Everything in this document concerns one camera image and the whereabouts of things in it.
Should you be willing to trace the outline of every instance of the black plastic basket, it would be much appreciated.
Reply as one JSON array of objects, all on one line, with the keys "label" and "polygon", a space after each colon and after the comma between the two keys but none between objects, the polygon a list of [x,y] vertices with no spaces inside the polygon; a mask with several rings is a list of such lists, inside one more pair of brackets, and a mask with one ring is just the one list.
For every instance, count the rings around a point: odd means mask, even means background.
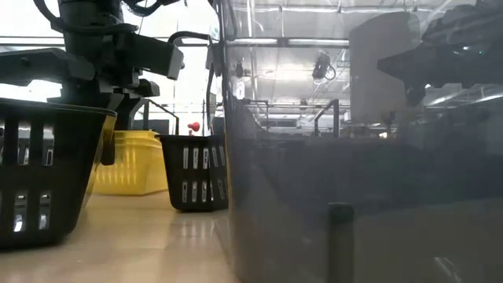
[{"label": "black plastic basket", "polygon": [[228,207],[224,138],[158,135],[171,205],[179,211]]},{"label": "black plastic basket", "polygon": [[115,120],[103,109],[0,99],[0,247],[73,231]]}]

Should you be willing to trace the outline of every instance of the table surface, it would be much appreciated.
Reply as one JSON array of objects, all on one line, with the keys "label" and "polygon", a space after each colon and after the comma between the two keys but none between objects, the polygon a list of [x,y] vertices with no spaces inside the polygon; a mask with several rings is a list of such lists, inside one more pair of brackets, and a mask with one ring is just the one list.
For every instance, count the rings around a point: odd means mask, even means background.
[{"label": "table surface", "polygon": [[167,192],[93,195],[63,244],[0,253],[0,282],[237,283],[216,215],[178,213]]}]

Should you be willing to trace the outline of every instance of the clear plastic container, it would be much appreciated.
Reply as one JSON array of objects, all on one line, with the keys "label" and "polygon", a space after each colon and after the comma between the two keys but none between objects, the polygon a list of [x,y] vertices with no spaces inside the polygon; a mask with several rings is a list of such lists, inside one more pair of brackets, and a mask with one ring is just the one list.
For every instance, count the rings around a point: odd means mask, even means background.
[{"label": "clear plastic container", "polygon": [[93,193],[145,195],[167,190],[163,149],[150,130],[116,130],[116,162],[97,170]]},{"label": "clear plastic container", "polygon": [[243,282],[503,278],[500,2],[216,5]]}]

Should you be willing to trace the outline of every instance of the red object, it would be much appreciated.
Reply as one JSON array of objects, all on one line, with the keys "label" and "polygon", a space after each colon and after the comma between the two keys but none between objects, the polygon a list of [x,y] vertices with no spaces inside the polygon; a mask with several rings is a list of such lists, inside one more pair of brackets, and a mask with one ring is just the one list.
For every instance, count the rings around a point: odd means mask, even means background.
[{"label": "red object", "polygon": [[195,132],[199,131],[200,128],[201,128],[201,125],[198,122],[194,122],[194,123],[189,124],[189,129],[191,129]]}]

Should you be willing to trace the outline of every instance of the gray panel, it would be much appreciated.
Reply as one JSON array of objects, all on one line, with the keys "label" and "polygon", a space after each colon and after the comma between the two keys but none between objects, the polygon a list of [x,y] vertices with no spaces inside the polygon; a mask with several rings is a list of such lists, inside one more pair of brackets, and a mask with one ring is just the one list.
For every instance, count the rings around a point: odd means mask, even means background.
[{"label": "gray panel", "polygon": [[375,17],[350,33],[351,118],[380,123],[382,116],[405,108],[403,82],[377,70],[377,61],[414,48],[419,28],[409,13]]}]

